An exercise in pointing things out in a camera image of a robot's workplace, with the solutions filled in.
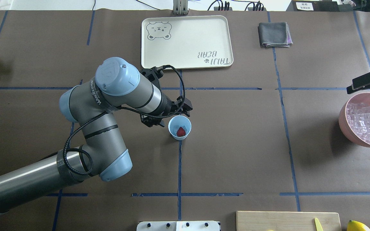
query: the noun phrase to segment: white floor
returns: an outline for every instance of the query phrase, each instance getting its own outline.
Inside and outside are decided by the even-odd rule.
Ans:
[[[0,0],[0,10],[91,10],[95,0]],[[188,7],[207,10],[213,0],[189,0]],[[173,0],[141,0],[158,9],[172,9]],[[262,0],[268,11],[285,11],[291,0]],[[248,3],[231,0],[233,10],[244,10]],[[153,10],[135,0],[96,0],[94,9]]]

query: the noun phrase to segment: light blue cap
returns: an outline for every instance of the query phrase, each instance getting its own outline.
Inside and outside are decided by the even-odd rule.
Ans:
[[[76,123],[76,119],[71,114],[71,109],[69,108],[69,98],[71,97],[71,93],[74,88],[78,87],[79,85],[69,89],[59,98],[59,109],[61,113],[65,116],[65,118],[71,122]]]
[[[111,57],[95,73],[95,83],[104,93],[122,96],[132,92],[139,84],[138,69],[120,57]]]
[[[126,149],[112,164],[110,164],[100,177],[103,181],[115,180],[118,177],[125,175],[132,168],[131,157],[129,156],[128,149]]]

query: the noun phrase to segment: gray cloth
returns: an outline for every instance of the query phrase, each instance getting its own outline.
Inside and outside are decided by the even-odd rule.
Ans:
[[[258,26],[260,43],[264,47],[289,47],[291,33],[286,22],[261,22]]]

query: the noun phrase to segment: white label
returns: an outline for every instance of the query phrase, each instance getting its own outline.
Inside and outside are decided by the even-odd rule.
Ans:
[[[311,10],[313,11],[312,3],[296,3],[296,7],[299,10]]]

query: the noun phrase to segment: red fruit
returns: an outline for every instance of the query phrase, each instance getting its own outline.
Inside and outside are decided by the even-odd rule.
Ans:
[[[179,129],[178,129],[178,131],[176,132],[176,136],[178,136],[178,137],[182,137],[182,136],[185,136],[185,130],[182,128],[182,127],[180,127]]]

